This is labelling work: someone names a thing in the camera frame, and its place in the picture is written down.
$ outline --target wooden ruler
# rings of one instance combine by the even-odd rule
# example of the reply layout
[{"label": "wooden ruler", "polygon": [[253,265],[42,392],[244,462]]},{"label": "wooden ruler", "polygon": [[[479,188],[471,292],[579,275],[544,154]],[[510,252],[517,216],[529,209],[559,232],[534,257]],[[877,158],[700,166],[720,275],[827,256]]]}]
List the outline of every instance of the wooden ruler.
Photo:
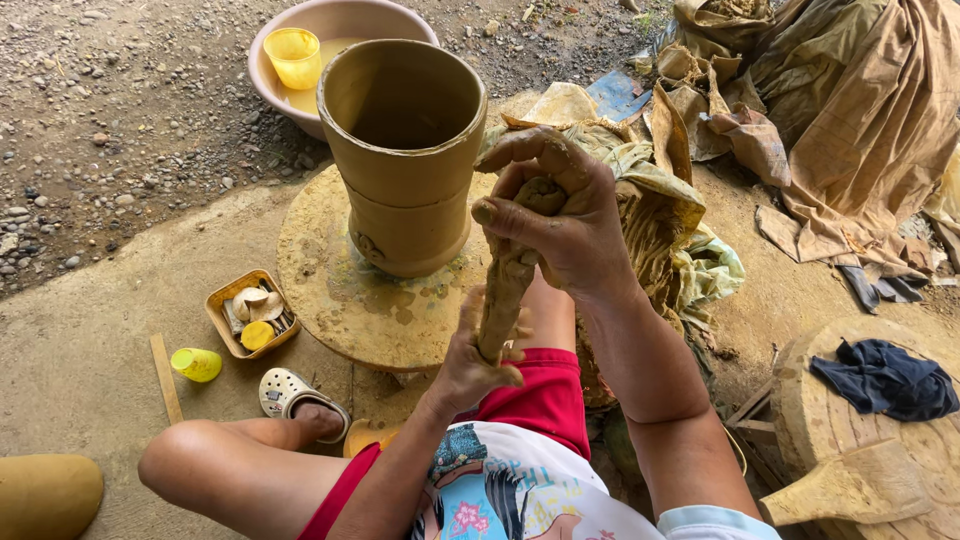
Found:
[{"label": "wooden ruler", "polygon": [[167,357],[167,348],[163,346],[163,334],[155,333],[150,336],[150,348],[154,351],[156,376],[160,379],[160,391],[163,392],[163,403],[167,405],[167,417],[170,425],[183,421],[183,411],[180,410],[180,400],[177,399],[177,387],[174,385],[174,376],[170,371],[170,359]]}]

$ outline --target yellow plastic cup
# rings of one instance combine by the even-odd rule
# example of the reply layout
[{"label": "yellow plastic cup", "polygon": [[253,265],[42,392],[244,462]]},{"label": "yellow plastic cup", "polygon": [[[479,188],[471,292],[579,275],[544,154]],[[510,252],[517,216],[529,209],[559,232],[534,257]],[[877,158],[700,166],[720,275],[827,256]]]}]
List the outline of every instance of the yellow plastic cup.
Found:
[{"label": "yellow plastic cup", "polygon": [[170,356],[170,365],[190,380],[208,382],[220,375],[224,362],[213,351],[180,349]]},{"label": "yellow plastic cup", "polygon": [[294,90],[317,85],[324,71],[320,41],[303,28],[281,28],[263,40],[263,49],[274,63],[280,81]]}]

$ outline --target red shorts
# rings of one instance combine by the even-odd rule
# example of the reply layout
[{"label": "red shorts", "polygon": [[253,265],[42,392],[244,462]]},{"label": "red shorts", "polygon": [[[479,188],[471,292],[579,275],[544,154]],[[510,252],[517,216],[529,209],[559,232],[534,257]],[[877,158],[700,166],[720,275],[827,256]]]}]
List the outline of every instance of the red shorts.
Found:
[{"label": "red shorts", "polygon": [[[497,388],[475,410],[454,422],[500,422],[536,431],[590,459],[584,393],[577,356],[563,349],[524,349],[526,359],[514,364],[523,374],[522,388]],[[370,444],[347,465],[340,479],[303,528],[298,540],[324,540],[360,479],[382,451]]]}]

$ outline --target foot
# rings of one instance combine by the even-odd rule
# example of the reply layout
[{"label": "foot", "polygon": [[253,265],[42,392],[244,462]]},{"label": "foot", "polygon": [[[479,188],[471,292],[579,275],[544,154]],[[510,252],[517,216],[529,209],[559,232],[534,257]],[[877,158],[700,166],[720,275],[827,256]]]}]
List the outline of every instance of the foot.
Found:
[{"label": "foot", "polygon": [[302,422],[316,433],[313,439],[326,439],[340,434],[344,429],[344,417],[326,405],[310,400],[301,399],[294,404],[290,417],[296,422]]}]

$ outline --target unfired clay vessel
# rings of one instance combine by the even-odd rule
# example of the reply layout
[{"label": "unfired clay vessel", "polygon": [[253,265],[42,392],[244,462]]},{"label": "unfired clay vessel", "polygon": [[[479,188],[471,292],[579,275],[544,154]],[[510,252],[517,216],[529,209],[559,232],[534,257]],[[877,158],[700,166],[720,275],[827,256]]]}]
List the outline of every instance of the unfired clay vessel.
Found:
[{"label": "unfired clay vessel", "polygon": [[0,457],[0,539],[76,538],[103,494],[100,468],[82,455]]},{"label": "unfired clay vessel", "polygon": [[317,93],[354,245],[396,276],[440,269],[469,234],[467,192],[487,116],[479,76],[438,47],[380,39],[335,57]]},{"label": "unfired clay vessel", "polygon": [[310,0],[274,17],[250,46],[247,72],[251,83],[264,101],[320,140],[326,140],[320,116],[291,107],[277,97],[280,79],[263,50],[263,39],[270,32],[288,27],[308,30],[321,42],[337,37],[397,37],[439,44],[433,30],[416,13],[387,0]]}]

